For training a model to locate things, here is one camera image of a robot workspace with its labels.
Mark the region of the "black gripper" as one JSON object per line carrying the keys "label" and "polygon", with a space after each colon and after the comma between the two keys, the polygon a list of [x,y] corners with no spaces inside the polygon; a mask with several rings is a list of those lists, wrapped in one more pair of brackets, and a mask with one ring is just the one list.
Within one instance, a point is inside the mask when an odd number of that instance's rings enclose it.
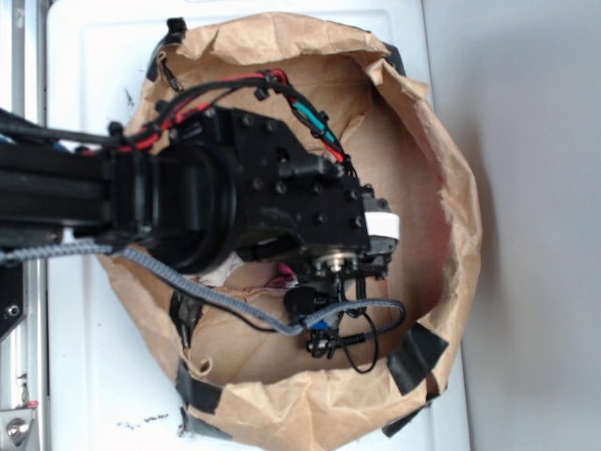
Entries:
{"label": "black gripper", "polygon": [[371,185],[274,118],[217,107],[202,138],[232,163],[243,261],[285,263],[311,282],[387,276],[400,218]]}

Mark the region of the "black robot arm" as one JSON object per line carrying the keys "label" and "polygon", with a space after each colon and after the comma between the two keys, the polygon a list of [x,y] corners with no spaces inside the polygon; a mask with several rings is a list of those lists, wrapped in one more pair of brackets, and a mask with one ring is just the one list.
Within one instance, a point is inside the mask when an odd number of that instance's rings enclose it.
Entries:
{"label": "black robot arm", "polygon": [[237,255],[281,262],[307,280],[386,275],[400,220],[371,187],[305,150],[284,122],[238,109],[195,113],[165,149],[65,132],[1,115],[1,247],[77,239],[130,244],[178,272],[199,274]]}

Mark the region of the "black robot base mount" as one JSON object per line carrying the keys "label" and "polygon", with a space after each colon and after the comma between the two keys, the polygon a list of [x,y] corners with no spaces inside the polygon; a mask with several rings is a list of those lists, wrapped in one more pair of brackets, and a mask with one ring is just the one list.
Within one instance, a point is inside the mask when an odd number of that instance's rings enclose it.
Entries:
{"label": "black robot base mount", "polygon": [[23,320],[23,266],[2,267],[0,273],[0,333],[4,341]]}

